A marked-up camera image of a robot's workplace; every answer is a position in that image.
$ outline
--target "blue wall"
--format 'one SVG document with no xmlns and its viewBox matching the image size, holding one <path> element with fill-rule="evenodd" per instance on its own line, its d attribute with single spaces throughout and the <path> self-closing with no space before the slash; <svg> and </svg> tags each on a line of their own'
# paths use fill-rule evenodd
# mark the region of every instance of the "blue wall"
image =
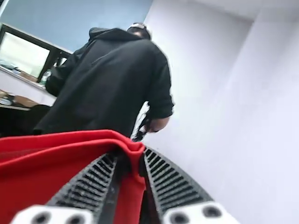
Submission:
<svg viewBox="0 0 299 224">
<path fill-rule="evenodd" d="M 153 0 L 9 0 L 0 22 L 75 51 L 91 27 L 127 29 Z"/>
</svg>

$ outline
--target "sleeve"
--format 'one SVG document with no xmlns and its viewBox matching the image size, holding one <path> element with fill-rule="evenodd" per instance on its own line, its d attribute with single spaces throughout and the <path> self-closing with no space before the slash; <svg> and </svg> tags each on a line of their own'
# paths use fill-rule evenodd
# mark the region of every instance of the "sleeve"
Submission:
<svg viewBox="0 0 299 224">
<path fill-rule="evenodd" d="M 68 59 L 59 67 L 53 67 L 51 69 L 52 74 L 48 77 L 46 82 L 46 90 L 48 93 L 57 97 L 63 88 L 66 79 L 76 67 L 82 54 L 85 52 L 89 43 L 82 48 L 76 50 Z"/>
<path fill-rule="evenodd" d="M 173 114 L 172 108 L 174 104 L 172 102 L 170 88 L 171 76 L 166 60 L 166 63 L 158 67 L 147 97 L 152 119 L 163 119 Z"/>
</svg>

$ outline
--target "screw hole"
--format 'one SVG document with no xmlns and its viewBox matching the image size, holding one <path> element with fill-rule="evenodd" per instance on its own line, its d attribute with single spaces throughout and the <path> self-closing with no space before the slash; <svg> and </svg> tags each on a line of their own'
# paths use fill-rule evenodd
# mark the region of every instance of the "screw hole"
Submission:
<svg viewBox="0 0 299 224">
<path fill-rule="evenodd" d="M 189 223 L 189 218 L 184 213 L 174 213 L 170 217 L 170 222 L 172 224 L 186 224 Z"/>
<path fill-rule="evenodd" d="M 207 218 L 220 217 L 222 215 L 221 211 L 213 206 L 208 206 L 203 209 L 203 213 Z"/>
<path fill-rule="evenodd" d="M 85 219 L 82 215 L 74 215 L 72 217 L 70 217 L 66 224 L 84 224 L 85 223 Z"/>
<path fill-rule="evenodd" d="M 48 221 L 50 220 L 51 214 L 49 212 L 42 212 L 37 214 L 33 219 L 32 219 L 32 224 L 47 224 Z"/>
</svg>

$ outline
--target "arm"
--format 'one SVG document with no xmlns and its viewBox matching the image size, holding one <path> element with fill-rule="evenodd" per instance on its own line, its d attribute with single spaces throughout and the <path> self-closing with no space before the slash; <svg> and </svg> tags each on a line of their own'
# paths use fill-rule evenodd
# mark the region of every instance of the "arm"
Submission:
<svg viewBox="0 0 299 224">
<path fill-rule="evenodd" d="M 46 90 L 48 93 L 57 97 L 63 88 L 66 79 L 77 65 L 82 54 L 85 52 L 89 43 L 82 48 L 76 50 L 68 59 L 59 67 L 53 67 L 51 69 L 52 74 L 48 77 L 46 82 Z"/>
<path fill-rule="evenodd" d="M 158 66 L 148 93 L 150 117 L 148 132 L 158 132 L 166 127 L 174 106 L 170 95 L 171 76 L 167 59 Z"/>
</svg>

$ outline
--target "hood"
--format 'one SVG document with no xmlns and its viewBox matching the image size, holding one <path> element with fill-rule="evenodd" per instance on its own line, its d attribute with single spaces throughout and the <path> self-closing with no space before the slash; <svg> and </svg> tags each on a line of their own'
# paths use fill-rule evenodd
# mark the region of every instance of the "hood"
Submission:
<svg viewBox="0 0 299 224">
<path fill-rule="evenodd" d="M 137 41 L 141 38 L 137 35 L 128 33 L 122 29 L 102 29 L 102 28 L 91 28 L 89 30 L 89 40 L 102 39 L 110 41 Z"/>
</svg>

